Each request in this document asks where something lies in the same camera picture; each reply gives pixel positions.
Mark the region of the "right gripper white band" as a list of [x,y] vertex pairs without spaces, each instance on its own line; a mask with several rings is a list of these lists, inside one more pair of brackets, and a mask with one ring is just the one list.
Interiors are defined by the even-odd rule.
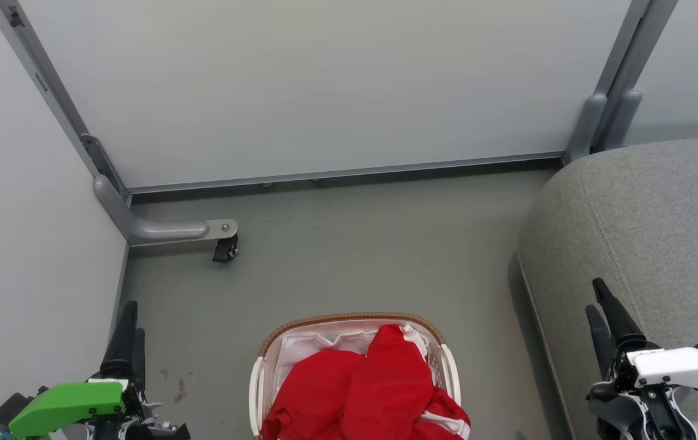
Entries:
[[674,402],[679,389],[698,391],[698,345],[643,349],[648,340],[606,282],[594,278],[592,288],[599,307],[586,306],[586,317],[603,381],[646,403]]

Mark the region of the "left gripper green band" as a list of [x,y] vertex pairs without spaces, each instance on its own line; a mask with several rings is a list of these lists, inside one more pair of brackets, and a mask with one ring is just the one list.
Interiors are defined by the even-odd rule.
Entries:
[[[82,426],[89,439],[179,439],[178,425],[161,422],[147,403],[145,331],[136,328],[138,304],[123,306],[107,345],[100,375],[81,383],[58,384],[26,401],[8,422],[16,439],[48,439],[50,433]],[[136,374],[137,381],[131,378]]]

